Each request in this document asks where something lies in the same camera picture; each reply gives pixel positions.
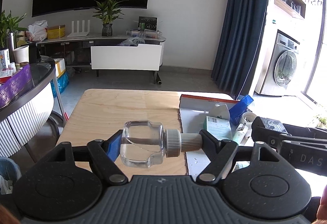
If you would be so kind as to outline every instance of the dark blue curtain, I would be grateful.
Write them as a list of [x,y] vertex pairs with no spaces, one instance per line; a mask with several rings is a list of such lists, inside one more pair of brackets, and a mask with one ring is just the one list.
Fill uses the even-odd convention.
[[221,92],[237,98],[258,50],[268,0],[228,0],[211,77]]

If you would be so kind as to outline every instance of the washing machine door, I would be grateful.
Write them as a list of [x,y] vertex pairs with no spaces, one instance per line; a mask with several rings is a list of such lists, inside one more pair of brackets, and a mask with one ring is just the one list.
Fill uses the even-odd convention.
[[274,79],[277,85],[280,87],[287,86],[296,70],[296,56],[291,50],[286,50],[279,56],[275,69]]

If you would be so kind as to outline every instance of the open cardboard box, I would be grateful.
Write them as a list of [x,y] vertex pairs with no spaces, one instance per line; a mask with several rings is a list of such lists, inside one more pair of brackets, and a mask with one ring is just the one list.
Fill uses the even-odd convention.
[[[198,133],[203,129],[203,123],[209,110],[215,105],[226,104],[231,109],[238,101],[219,98],[199,97],[182,94],[179,102],[179,118],[183,133]],[[231,123],[232,134],[236,126]],[[186,153],[188,174],[195,180],[197,175],[210,163],[203,150]]]

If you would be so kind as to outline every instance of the gray floor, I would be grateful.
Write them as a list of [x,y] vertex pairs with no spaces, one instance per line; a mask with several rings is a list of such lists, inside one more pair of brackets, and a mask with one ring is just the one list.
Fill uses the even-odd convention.
[[[217,85],[210,78],[210,72],[205,70],[178,71],[178,68],[160,70],[162,85],[155,85],[152,83],[153,75],[148,71],[100,70],[100,76],[96,77],[95,70],[84,69],[83,72],[75,74],[70,79],[61,97],[65,110],[70,115],[83,92],[90,88],[219,93]],[[255,94],[253,98],[255,100],[254,112],[262,117],[306,126],[313,116],[311,108],[297,97],[267,97]],[[56,99],[54,110],[60,112]],[[55,139],[49,126],[45,125],[28,144],[37,158],[41,158],[51,150],[55,146]],[[22,173],[33,165],[25,149],[21,149],[12,158],[19,164]]]
[[[203,70],[203,74],[194,74],[171,72],[166,69],[160,70],[159,76],[162,84],[155,85],[152,83],[153,73],[150,71],[100,70],[99,77],[96,77],[95,70],[83,71],[71,78],[62,93],[65,110],[70,115],[84,91],[90,88],[219,92],[208,70]],[[59,111],[57,102],[54,110]]]

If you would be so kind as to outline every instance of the bottle cap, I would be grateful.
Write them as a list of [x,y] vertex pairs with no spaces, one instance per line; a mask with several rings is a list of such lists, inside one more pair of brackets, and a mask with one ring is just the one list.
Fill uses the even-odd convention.
[[181,134],[177,129],[166,130],[166,157],[178,157],[181,152],[197,151],[202,147],[199,134]]

